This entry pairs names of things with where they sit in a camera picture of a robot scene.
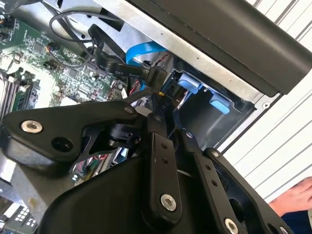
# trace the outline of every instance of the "chip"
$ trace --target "chip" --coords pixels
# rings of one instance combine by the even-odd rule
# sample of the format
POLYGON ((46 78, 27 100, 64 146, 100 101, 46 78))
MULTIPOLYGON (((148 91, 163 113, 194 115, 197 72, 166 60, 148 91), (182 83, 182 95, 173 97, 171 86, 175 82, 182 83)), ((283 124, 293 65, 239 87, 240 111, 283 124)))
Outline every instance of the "chip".
POLYGON ((74 69, 71 69, 69 71, 69 76, 72 77, 72 78, 76 78, 76 76, 78 75, 78 71, 74 70, 74 69))
POLYGON ((43 45, 40 45, 39 43, 36 42, 34 45, 34 50, 41 53, 43 50, 43 45))

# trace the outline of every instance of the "hand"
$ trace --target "hand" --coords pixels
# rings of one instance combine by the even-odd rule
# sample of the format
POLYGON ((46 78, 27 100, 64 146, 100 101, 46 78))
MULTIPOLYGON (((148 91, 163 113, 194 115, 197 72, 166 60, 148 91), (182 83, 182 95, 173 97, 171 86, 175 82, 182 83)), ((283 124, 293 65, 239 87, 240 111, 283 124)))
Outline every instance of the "hand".
POLYGON ((306 178, 269 203, 279 215, 312 208, 312 177, 306 178))

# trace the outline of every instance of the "white corrugated wall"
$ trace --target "white corrugated wall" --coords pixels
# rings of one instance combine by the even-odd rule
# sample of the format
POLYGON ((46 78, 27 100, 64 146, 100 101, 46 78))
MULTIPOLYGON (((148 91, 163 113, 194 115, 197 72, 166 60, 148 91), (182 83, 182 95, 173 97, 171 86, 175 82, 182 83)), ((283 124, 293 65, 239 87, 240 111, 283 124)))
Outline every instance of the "white corrugated wall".
MULTIPOLYGON (((311 0, 247 0, 312 50, 311 0)), ((225 157, 270 202, 312 176, 312 72, 277 102, 225 157)))

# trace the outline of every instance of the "capacitor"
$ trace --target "capacitor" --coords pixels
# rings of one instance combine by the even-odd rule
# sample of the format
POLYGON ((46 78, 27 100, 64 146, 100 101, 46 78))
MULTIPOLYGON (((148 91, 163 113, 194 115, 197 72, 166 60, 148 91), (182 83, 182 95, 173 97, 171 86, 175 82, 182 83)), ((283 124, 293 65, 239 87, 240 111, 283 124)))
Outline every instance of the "capacitor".
POLYGON ((91 80, 92 80, 92 81, 96 81, 98 78, 99 78, 98 75, 94 75, 94 76, 91 77, 91 80))

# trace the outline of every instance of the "silver screw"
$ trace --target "silver screw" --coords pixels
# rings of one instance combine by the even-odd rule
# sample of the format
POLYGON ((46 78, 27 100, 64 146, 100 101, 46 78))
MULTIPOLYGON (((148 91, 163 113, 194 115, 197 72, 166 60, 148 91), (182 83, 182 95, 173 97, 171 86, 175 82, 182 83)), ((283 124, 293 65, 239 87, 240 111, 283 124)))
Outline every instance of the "silver screw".
POLYGON ((189 138, 193 138, 193 135, 192 135, 191 133, 189 133, 189 132, 186 132, 186 135, 187 135, 187 137, 189 137, 189 138))
POLYGON ((211 153, 212 153, 213 156, 215 156, 215 157, 220 157, 220 155, 219 155, 219 153, 218 153, 217 151, 212 151, 211 153))
POLYGON ((157 121, 161 122, 161 117, 155 116, 155 119, 156 119, 157 121))
POLYGON ((161 196, 160 202, 166 210, 171 211, 171 212, 176 210, 176 201, 174 200, 172 196, 168 194, 164 194, 161 196))
POLYGON ((268 109, 270 107, 270 103, 269 102, 265 102, 265 103, 262 104, 262 107, 264 109, 268 109))
POLYGON ((128 113, 130 113, 130 114, 133 113, 133 110, 131 110, 131 108, 129 108, 129 107, 125 107, 125 111, 128 112, 128 113))
POLYGON ((33 120, 26 120, 24 121, 20 127, 24 132, 32 133, 32 134, 38 134, 41 133, 43 130, 43 126, 38 123, 37 121, 33 120))
POLYGON ((238 228, 233 220, 226 218, 224 220, 226 228, 230 231, 231 234, 238 234, 238 228))
POLYGON ((289 232, 282 226, 279 227, 283 234, 289 234, 289 232))

